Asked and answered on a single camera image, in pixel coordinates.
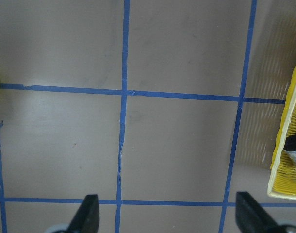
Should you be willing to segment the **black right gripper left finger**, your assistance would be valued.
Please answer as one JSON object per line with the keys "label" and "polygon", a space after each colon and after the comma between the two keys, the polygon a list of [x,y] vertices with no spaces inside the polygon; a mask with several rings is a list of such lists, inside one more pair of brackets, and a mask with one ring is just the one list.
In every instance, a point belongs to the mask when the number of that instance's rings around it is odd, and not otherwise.
{"label": "black right gripper left finger", "polygon": [[86,195],[71,220],[68,233],[97,233],[99,230],[99,199],[97,194]]}

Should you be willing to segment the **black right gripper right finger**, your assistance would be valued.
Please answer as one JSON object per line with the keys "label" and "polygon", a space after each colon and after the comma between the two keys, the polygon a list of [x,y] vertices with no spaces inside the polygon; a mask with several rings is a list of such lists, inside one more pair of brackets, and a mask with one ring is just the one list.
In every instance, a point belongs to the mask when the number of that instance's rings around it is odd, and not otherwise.
{"label": "black right gripper right finger", "polygon": [[236,193],[236,224],[242,233],[270,233],[277,222],[248,193]]}

